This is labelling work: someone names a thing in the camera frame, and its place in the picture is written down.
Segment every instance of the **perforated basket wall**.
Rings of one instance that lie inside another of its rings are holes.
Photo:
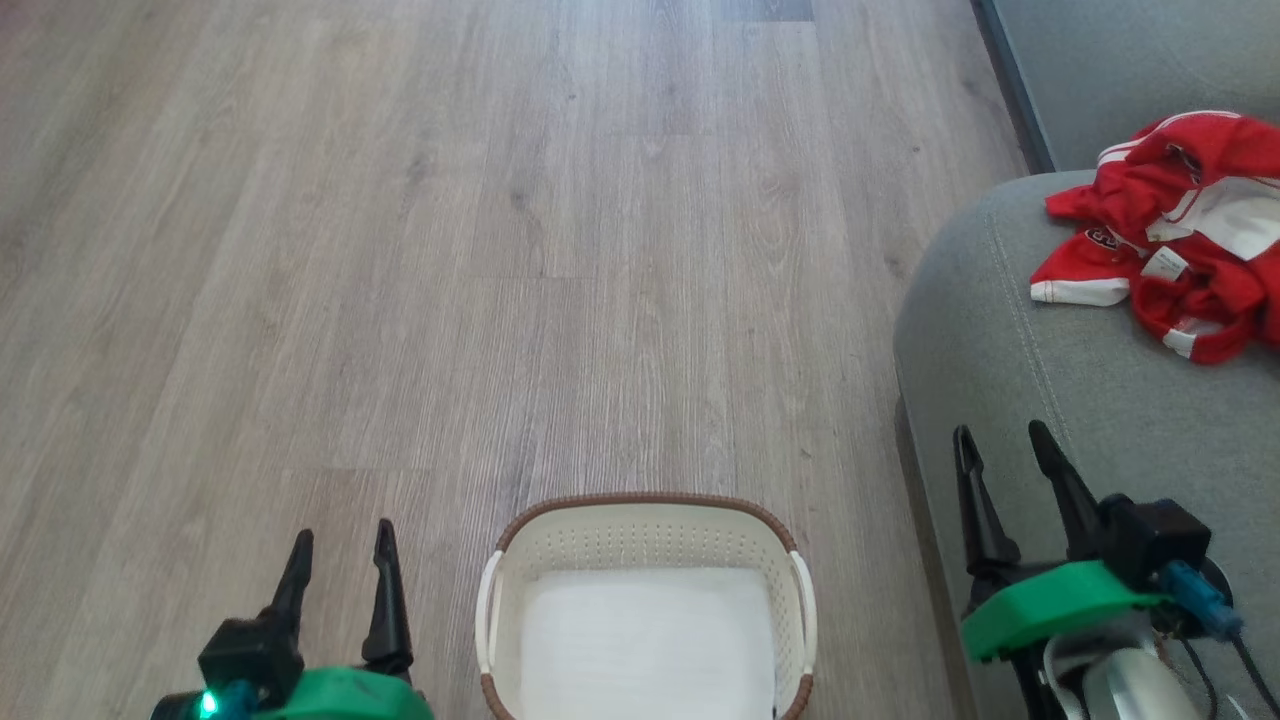
[[[524,588],[547,573],[630,568],[758,570],[768,588],[777,716],[800,716],[813,689],[817,618],[809,570],[787,529],[739,500],[623,493],[538,505],[498,541],[476,600],[476,656],[497,717],[518,717]]]

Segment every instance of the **beige plastic basket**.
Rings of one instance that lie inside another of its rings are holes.
[[[768,511],[621,493],[545,502],[507,528],[475,641],[499,720],[795,720],[818,630],[808,566]]]

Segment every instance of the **red and white clothing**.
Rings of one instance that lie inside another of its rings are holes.
[[[1041,302],[1114,305],[1198,363],[1280,346],[1280,129],[1174,115],[1098,156],[1093,184],[1046,200],[1080,232],[1032,275]]]

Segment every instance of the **green plastic bracket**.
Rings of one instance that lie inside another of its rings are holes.
[[[284,707],[253,720],[435,720],[431,707],[399,678],[355,667],[307,670]]]
[[[991,596],[960,625],[960,637],[970,660],[987,662],[1133,609],[1166,602],[1172,602],[1167,594],[1133,592],[1101,560],[1068,562]]]

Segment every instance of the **green led light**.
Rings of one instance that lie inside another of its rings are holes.
[[[214,693],[205,691],[205,697],[200,698],[200,720],[209,720],[218,712],[218,698]]]

